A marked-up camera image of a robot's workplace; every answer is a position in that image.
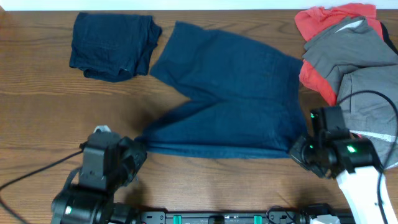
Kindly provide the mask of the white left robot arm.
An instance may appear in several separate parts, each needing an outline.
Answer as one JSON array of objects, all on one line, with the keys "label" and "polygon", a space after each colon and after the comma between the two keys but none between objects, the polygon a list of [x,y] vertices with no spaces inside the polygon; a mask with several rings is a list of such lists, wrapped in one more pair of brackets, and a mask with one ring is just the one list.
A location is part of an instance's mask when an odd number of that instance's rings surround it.
[{"label": "white left robot arm", "polygon": [[83,164],[70,172],[52,202],[51,224],[140,223],[139,212],[114,202],[147,159],[145,145],[114,132],[97,131],[80,145]]}]

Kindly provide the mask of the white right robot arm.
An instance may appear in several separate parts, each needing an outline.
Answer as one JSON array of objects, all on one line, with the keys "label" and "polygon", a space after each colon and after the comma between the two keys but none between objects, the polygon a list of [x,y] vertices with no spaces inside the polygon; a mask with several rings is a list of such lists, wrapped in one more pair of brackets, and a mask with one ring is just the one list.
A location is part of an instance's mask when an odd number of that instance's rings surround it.
[{"label": "white right robot arm", "polygon": [[314,135],[300,136],[289,156],[318,177],[337,181],[355,223],[397,223],[372,142],[351,135],[339,106],[311,110],[310,117]]}]

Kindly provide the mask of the navy blue shorts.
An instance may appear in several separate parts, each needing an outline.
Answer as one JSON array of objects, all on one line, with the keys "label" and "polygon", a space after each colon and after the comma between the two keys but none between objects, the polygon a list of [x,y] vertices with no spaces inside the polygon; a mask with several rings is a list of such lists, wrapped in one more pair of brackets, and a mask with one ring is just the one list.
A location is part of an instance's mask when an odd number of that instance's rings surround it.
[{"label": "navy blue shorts", "polygon": [[177,22],[151,75],[188,101],[137,138],[151,152],[208,159],[285,158],[307,132],[302,62],[223,30]]}]

